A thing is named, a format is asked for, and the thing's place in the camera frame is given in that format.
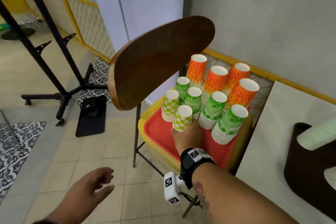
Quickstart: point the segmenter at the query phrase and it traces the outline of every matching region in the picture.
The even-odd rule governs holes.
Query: chair backrest
[[[215,35],[202,16],[182,18],[133,39],[111,59],[108,91],[119,110],[131,110],[202,52]]]

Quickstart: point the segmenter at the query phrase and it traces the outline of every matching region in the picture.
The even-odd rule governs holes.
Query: metal chair leg
[[[185,212],[184,212],[183,215],[182,215],[182,218],[185,218],[185,217],[187,216],[187,213],[190,211],[191,207],[194,206],[194,204],[196,203],[197,199],[198,199],[198,196],[196,195],[196,196],[192,199],[192,201],[189,203],[188,208],[185,210]]]
[[[138,137],[139,137],[139,128],[138,123],[140,120],[140,112],[141,112],[141,103],[136,108],[136,120],[135,120],[135,138],[134,138],[134,154],[133,154],[133,168],[135,167],[135,160],[138,152]]]

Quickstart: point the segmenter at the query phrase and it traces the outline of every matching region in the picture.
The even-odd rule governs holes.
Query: forearm
[[[200,165],[192,183],[212,223],[295,223],[284,210],[212,163]]]

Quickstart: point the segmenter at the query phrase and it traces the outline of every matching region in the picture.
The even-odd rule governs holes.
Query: metal bracket
[[[68,44],[68,42],[76,35],[76,33],[72,33],[66,37],[63,38],[65,45]]]
[[[51,43],[51,40],[49,42],[46,42],[44,44],[39,45],[38,47],[35,47],[35,50],[39,55],[41,55],[44,48],[46,48]]]

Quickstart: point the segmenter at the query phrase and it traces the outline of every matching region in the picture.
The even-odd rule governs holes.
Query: white table
[[[283,174],[293,125],[317,125],[335,114],[336,105],[275,82],[236,176],[299,223],[335,223],[292,192]]]

